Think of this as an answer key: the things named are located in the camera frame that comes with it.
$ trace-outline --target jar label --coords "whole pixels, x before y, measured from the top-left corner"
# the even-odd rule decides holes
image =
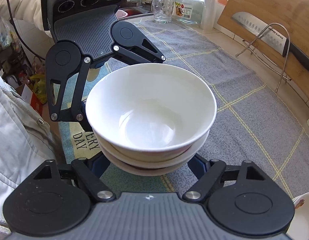
[[[176,4],[176,15],[182,18],[191,19],[192,6],[175,2]]]

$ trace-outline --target wire stand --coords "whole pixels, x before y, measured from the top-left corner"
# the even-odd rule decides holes
[[[259,56],[257,56],[257,54],[254,52],[254,49],[250,49],[250,46],[261,36],[263,35],[263,33],[272,25],[279,25],[281,26],[287,33],[287,36],[288,36],[288,49],[287,49],[287,54],[286,54],[286,57],[285,57],[285,63],[284,63],[284,67],[282,68],[282,71],[281,73],[279,73],[278,71],[276,71],[275,69],[273,69],[270,65],[268,65],[264,60],[262,60]],[[276,72],[277,74],[280,75],[280,80],[278,82],[278,85],[277,85],[277,88],[275,90],[275,92],[277,93],[278,92],[278,89],[279,89],[279,86],[281,84],[281,81],[282,79],[285,79],[285,81],[287,82],[290,81],[291,79],[287,77],[287,74],[284,76],[284,73],[285,73],[285,69],[286,69],[286,63],[287,63],[287,59],[288,59],[288,53],[289,53],[289,49],[290,49],[290,35],[287,31],[287,29],[282,25],[282,24],[279,24],[279,23],[270,23],[268,24],[259,34],[258,36],[256,36],[256,38],[250,42],[243,50],[242,52],[239,52],[238,54],[236,54],[236,57],[238,57],[240,54],[242,54],[243,52],[245,52],[246,50],[249,50],[250,52],[252,52],[266,67],[270,68],[272,71]],[[277,66],[272,60],[270,60],[267,56],[265,56],[271,63],[273,63],[275,66]]]

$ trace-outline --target stacked bowls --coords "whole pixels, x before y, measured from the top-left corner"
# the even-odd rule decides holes
[[[217,112],[210,88],[191,72],[145,63],[101,79],[86,115],[104,155],[136,175],[157,176],[186,164],[206,141]]]

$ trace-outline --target clear glass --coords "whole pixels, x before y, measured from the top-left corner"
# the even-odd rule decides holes
[[[176,0],[176,19],[186,24],[200,24],[205,0]]]
[[[169,23],[173,15],[174,0],[152,0],[154,21]]]

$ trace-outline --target cutting board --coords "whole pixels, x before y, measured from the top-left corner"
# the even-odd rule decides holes
[[[267,24],[282,24],[289,32],[291,42],[309,57],[309,0],[229,0],[218,24],[251,42],[255,36],[231,19],[233,14],[240,11],[249,12]],[[273,28],[286,36],[285,30],[280,26],[274,25]],[[285,58],[272,47],[259,39],[254,46],[283,67]],[[309,98],[309,72],[292,53],[288,56],[286,73]]]

